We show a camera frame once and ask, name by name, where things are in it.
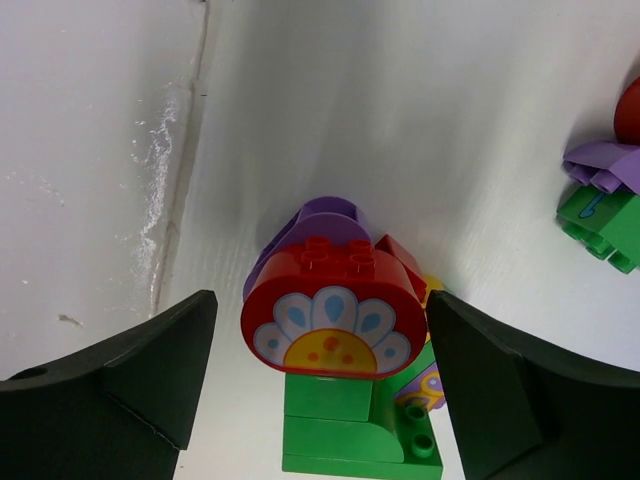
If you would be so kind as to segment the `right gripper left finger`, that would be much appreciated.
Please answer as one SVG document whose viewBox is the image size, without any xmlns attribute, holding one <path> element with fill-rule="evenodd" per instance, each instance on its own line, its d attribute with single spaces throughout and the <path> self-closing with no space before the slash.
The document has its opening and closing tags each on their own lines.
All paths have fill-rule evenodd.
<svg viewBox="0 0 640 480">
<path fill-rule="evenodd" d="M 201 290 L 1 383 L 4 479 L 171 479 L 191 438 L 217 313 Z"/>
</svg>

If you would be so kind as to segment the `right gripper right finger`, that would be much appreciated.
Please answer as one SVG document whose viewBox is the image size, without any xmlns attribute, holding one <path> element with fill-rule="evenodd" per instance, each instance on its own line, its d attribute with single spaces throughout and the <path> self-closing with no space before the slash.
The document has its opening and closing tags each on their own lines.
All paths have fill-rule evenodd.
<svg viewBox="0 0 640 480">
<path fill-rule="evenodd" d="M 448 292 L 431 341 L 468 479 L 636 479 L 639 374 L 497 321 Z"/>
</svg>

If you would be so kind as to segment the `green curved lego brick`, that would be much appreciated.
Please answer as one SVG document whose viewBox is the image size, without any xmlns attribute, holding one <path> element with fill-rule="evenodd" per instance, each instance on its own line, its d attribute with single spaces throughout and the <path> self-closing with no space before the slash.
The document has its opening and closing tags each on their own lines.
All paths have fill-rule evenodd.
<svg viewBox="0 0 640 480">
<path fill-rule="evenodd" d="M 441 478 L 443 462 L 430 411 L 395 403 L 395 394 L 408 381 L 406 369 L 383 380 L 286 375 L 283 471 Z"/>
</svg>

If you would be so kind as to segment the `red flower lego brick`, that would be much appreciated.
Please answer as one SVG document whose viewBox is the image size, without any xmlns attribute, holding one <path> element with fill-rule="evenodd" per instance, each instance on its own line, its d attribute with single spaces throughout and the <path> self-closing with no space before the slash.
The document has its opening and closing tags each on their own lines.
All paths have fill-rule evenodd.
<svg viewBox="0 0 640 480">
<path fill-rule="evenodd" d="M 375 244 L 311 237 L 266 262 L 240 326 L 250 351 L 271 368 L 374 380 L 421 353 L 422 303 L 402 264 Z"/>
</svg>

